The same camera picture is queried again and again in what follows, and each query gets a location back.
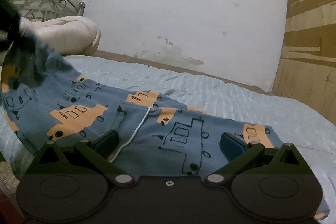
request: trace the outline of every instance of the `white drawstring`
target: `white drawstring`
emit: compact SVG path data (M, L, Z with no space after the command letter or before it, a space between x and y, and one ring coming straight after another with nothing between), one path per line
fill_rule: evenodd
M126 143L124 143L122 146L120 146L119 149L117 150L117 152L115 153L115 155L113 156L113 158L110 159L110 162L111 162L111 163L113 163L113 162L116 160L116 158L117 158L118 155L120 154L120 151L121 151L125 146L129 145L129 144L133 141L133 139L134 139L135 135L137 134L138 130L140 129L140 127L143 125L143 123L145 122L146 118L148 117L148 114L149 114L150 110L151 110L151 107L148 108L148 110L147 110L145 116L143 116L141 122L140 122L139 125L136 127L136 129L134 130L134 132L133 132L131 138L128 140L128 142L126 142Z

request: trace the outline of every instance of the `bed frame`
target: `bed frame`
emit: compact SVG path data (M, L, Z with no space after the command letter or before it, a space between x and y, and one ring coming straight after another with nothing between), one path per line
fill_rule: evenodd
M70 0L10 0L30 21L46 21L64 16L83 16L85 3L76 7Z

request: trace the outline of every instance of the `round pad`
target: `round pad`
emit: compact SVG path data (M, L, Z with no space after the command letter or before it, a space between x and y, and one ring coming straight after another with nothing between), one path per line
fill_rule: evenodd
M259 183L260 189L274 198L290 198L299 191L299 185L292 179L282 176L270 176Z
M108 192L103 176L25 175L16 191L20 207L34 218L76 220L101 204Z
M238 203L267 220L298 220L313 216L322 200L314 175L238 175L231 184Z

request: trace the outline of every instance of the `black plastic mount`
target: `black plastic mount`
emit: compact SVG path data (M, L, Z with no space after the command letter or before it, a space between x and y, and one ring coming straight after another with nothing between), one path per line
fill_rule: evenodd
M201 179L129 175L88 140L74 147L49 141L16 198L29 224L317 223L322 188L296 147L242 145L241 155Z

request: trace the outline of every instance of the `light blue bedsheet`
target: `light blue bedsheet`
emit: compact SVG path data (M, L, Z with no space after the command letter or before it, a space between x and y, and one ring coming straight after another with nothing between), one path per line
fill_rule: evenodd
M310 107L207 76L97 57L69 56L66 60L103 85L133 91L153 89L210 115L272 126L282 141L296 145L319 179L330 208L329 216L321 223L336 223L336 126ZM33 157L5 121L2 105L0 108L0 151L13 170L22 174Z

